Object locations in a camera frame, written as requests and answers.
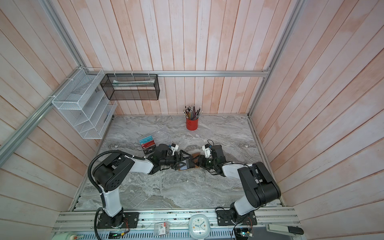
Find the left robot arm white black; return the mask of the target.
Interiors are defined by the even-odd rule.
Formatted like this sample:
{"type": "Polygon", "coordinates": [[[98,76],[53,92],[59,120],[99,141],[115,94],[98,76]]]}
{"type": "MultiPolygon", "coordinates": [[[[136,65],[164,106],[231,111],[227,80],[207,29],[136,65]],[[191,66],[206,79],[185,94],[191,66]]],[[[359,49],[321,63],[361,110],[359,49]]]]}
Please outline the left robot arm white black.
{"type": "Polygon", "coordinates": [[[165,144],[154,148],[147,157],[138,157],[121,150],[109,150],[98,154],[88,166],[88,178],[98,190],[104,213],[110,218],[123,212],[120,202],[119,186],[128,173],[153,175],[163,166],[179,170],[180,164],[193,159],[193,155],[180,150],[172,150],[165,144]]]}

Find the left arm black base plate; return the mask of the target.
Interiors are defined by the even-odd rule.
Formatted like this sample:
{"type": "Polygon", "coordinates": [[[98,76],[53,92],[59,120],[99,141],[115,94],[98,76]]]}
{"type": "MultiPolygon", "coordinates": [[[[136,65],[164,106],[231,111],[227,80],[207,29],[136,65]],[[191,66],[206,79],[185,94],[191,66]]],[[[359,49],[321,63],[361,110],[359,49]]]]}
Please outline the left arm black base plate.
{"type": "Polygon", "coordinates": [[[104,211],[99,215],[97,229],[134,229],[138,225],[139,212],[122,212],[110,217],[104,211]]]}

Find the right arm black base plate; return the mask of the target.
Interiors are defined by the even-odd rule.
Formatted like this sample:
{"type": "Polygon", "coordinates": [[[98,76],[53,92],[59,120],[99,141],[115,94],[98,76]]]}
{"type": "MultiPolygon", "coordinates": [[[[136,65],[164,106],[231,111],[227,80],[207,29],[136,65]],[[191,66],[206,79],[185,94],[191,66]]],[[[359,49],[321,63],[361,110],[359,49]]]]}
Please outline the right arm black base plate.
{"type": "Polygon", "coordinates": [[[257,219],[254,212],[245,215],[239,215],[234,209],[225,210],[224,208],[216,208],[217,222],[219,226],[235,226],[235,225],[257,225],[257,219]]]}

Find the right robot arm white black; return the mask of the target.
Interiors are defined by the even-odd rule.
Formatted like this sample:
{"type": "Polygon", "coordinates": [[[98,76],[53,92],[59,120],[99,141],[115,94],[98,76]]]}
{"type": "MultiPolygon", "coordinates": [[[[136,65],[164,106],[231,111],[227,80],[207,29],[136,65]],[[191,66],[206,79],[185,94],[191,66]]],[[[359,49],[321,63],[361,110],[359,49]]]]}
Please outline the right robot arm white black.
{"type": "Polygon", "coordinates": [[[237,218],[281,197],[281,190],[263,162],[244,164],[227,161],[221,145],[206,144],[197,165],[213,175],[239,180],[244,196],[231,204],[229,213],[237,218]]]}

